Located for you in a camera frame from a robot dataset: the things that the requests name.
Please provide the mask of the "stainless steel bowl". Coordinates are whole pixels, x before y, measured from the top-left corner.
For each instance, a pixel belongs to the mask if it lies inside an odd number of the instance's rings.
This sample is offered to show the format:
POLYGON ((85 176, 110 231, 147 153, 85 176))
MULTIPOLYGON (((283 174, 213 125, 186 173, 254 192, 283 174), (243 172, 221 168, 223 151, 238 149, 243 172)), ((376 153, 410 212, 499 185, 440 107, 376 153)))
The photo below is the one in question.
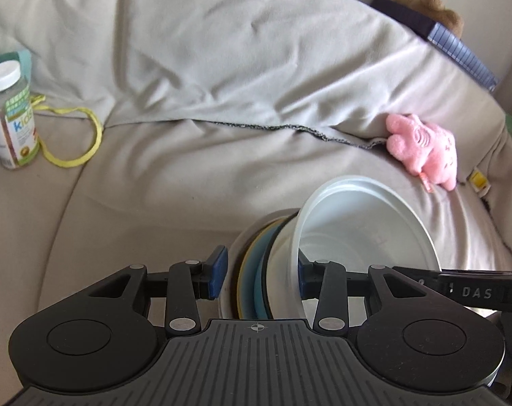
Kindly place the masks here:
POLYGON ((248 246, 257 237, 258 233, 272 223, 293 215, 298 208, 287 208, 263 216, 247 227, 228 249, 228 269, 220 296, 218 298, 219 315, 223 319, 239 319, 237 305, 237 284, 241 269, 242 258, 248 246))

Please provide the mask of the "white plastic bowl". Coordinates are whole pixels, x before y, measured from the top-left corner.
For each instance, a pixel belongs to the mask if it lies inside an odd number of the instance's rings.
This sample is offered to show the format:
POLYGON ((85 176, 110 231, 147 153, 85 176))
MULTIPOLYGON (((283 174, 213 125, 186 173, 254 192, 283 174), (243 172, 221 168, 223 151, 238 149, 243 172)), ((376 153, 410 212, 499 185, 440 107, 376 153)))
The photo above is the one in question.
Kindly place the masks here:
POLYGON ((303 300, 299 290, 299 253, 351 272, 367 272, 372 264, 440 268, 433 241, 412 208, 389 187, 362 176, 324 183, 278 232, 263 283, 275 319, 315 318, 316 299, 303 300))

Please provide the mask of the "yellow white tag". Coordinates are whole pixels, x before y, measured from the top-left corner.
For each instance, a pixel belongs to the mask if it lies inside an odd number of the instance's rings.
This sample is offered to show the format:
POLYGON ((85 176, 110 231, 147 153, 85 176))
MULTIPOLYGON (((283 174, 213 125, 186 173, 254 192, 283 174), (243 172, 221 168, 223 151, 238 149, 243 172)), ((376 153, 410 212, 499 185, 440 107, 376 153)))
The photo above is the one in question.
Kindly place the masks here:
POLYGON ((479 197, 484 197, 491 189, 490 181, 478 168, 472 170, 468 182, 479 197))

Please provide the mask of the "pink plush toy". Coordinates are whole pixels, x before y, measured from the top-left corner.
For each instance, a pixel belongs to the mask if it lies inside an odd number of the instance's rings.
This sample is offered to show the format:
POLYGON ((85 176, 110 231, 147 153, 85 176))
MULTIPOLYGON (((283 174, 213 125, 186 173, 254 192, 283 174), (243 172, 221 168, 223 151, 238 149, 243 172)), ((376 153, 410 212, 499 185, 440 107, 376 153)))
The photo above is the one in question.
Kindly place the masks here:
POLYGON ((426 191, 434 186, 446 191, 456 188, 458 156, 455 137, 449 130, 424 123, 417 115, 389 114, 385 125, 390 133, 388 152, 422 181, 426 191))

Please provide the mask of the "grey blanket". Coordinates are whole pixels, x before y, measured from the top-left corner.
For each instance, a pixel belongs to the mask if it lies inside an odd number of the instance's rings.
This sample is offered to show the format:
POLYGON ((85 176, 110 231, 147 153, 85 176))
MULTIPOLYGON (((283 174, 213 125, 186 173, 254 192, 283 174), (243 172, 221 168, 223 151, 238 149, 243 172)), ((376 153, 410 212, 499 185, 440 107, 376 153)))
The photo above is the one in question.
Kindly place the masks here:
POLYGON ((0 164, 0 330, 133 262, 201 257, 325 181, 376 178, 449 268, 512 269, 512 139, 493 97, 355 0, 0 0, 0 52, 104 124, 84 166, 0 164), (389 114, 449 130, 453 191, 386 148, 389 114), (474 168, 491 189, 479 197, 474 168))

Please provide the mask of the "blue striped book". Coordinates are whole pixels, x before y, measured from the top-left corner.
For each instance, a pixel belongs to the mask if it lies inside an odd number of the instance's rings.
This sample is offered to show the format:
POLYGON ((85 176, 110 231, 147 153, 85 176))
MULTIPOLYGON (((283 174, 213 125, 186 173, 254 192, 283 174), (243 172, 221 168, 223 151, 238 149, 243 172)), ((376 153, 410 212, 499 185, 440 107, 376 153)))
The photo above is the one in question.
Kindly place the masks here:
POLYGON ((371 7, 409 27, 420 38, 448 56, 481 87, 493 92, 499 80, 484 63, 444 25, 392 0, 372 0, 371 7))

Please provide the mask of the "brown teddy bear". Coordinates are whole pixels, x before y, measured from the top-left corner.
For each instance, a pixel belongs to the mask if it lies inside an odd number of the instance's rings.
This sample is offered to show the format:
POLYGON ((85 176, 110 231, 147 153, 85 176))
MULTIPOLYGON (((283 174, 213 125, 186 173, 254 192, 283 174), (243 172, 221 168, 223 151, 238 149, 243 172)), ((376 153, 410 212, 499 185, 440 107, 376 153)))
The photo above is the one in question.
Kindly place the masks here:
POLYGON ((464 21, 459 13, 445 6, 442 0, 394 0, 418 13, 439 22, 455 37, 461 39, 464 21))

